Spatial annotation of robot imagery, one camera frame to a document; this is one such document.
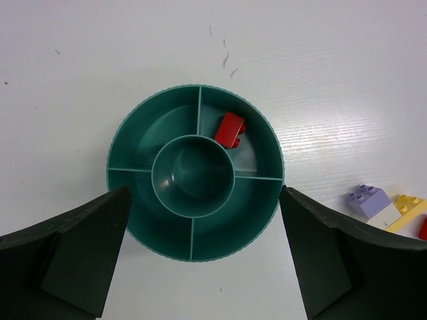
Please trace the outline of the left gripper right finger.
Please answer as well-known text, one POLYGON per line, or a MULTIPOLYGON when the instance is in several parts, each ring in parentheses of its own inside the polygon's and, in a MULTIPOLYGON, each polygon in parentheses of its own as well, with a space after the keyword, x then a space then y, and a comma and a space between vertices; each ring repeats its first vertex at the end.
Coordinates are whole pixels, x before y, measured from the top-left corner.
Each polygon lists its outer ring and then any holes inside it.
POLYGON ((308 319, 425 319, 426 242, 284 186, 280 208, 308 319))

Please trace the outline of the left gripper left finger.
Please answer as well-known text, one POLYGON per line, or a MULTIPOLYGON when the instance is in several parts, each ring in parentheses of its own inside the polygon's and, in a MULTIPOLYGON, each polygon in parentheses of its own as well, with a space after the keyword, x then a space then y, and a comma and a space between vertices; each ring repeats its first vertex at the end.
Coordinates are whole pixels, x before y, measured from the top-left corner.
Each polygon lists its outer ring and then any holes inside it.
POLYGON ((131 200, 129 188, 119 187, 1 236, 1 318, 100 318, 131 200))

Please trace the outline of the lavender lego brick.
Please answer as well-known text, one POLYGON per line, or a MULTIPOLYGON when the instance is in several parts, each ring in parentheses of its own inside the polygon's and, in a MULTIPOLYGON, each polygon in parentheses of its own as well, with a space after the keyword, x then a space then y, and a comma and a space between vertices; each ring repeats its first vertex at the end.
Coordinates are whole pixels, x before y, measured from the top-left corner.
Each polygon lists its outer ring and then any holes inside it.
POLYGON ((346 195, 345 200, 353 218, 382 230, 401 218, 391 198, 375 186, 359 185, 346 195))

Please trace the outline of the red lego plate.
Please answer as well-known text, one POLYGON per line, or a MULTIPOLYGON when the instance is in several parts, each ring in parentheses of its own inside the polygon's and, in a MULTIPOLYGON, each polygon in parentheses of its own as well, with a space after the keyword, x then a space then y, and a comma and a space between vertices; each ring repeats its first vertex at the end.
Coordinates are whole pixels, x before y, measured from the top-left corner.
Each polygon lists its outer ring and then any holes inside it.
POLYGON ((420 230, 418 232, 418 238, 427 241, 427 217, 424 218, 420 230))

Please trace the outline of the long yellow lego brick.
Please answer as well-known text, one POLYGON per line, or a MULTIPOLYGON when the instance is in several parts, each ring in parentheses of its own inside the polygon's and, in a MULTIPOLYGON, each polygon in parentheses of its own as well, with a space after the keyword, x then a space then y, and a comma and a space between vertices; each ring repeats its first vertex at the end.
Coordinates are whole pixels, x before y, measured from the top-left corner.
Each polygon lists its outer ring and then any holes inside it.
POLYGON ((386 228, 386 231, 395 233, 405 227, 421 213, 426 211, 426 200, 411 195, 399 195, 394 206, 400 213, 400 218, 386 228))

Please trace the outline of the small red lego brick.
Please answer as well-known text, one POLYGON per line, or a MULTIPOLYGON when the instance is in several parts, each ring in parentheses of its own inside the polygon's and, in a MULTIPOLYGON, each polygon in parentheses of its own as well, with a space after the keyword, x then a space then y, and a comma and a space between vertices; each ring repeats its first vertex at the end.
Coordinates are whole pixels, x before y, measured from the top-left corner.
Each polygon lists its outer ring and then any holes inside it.
POLYGON ((222 119, 215 140, 227 149, 234 149, 240 144, 239 135, 246 131, 247 125, 243 117, 227 112, 222 119))

